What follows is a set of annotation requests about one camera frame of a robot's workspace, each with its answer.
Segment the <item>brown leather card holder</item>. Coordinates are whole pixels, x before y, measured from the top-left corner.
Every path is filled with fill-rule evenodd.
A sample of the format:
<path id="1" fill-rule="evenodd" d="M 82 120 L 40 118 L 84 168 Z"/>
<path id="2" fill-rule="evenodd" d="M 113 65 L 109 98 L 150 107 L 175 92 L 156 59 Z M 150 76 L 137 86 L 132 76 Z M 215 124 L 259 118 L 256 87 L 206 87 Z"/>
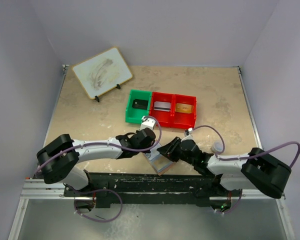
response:
<path id="1" fill-rule="evenodd" d="M 175 162 L 170 161 L 157 151 L 157 149 L 161 146 L 162 145 L 158 143 L 154 148 L 150 150 L 150 153 L 143 154 L 147 159 L 147 162 L 159 176 L 166 173 L 170 168 L 172 168 L 175 165 Z"/>

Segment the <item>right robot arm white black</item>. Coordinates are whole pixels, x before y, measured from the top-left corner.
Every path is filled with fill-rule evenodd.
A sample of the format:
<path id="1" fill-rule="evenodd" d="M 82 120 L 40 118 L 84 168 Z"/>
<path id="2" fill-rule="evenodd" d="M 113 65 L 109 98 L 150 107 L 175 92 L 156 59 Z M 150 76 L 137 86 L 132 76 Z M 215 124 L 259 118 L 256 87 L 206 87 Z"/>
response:
<path id="1" fill-rule="evenodd" d="M 264 151 L 254 147 L 249 153 L 235 157 L 219 156 L 200 150 L 192 137 L 175 137 L 157 151 L 172 162 L 182 160 L 204 177 L 217 176 L 212 190 L 218 196 L 228 191 L 257 189 L 264 195 L 280 199 L 292 172 L 291 168 Z"/>

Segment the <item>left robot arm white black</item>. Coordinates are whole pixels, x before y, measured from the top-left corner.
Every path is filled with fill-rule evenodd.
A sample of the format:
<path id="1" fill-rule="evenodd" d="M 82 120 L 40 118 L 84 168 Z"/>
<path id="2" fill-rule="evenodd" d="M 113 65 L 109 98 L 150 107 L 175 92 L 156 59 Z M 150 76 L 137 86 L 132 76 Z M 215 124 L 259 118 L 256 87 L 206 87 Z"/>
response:
<path id="1" fill-rule="evenodd" d="M 36 154 L 44 183 L 64 183 L 81 196 L 93 191 L 88 172 L 76 167 L 78 163 L 100 159 L 128 159 L 138 153 L 149 153 L 158 142 L 156 135 L 146 127 L 136 132 L 110 137 L 107 140 L 82 141 L 62 134 Z"/>

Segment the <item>black card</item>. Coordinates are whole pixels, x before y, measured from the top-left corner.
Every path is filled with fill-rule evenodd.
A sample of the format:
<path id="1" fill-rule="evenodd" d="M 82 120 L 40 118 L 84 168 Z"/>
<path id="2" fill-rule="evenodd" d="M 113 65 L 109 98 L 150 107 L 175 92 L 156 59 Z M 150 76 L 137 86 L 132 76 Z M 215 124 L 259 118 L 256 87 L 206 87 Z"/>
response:
<path id="1" fill-rule="evenodd" d="M 148 110 L 149 101 L 145 99 L 134 99 L 132 101 L 132 108 L 139 110 Z"/>

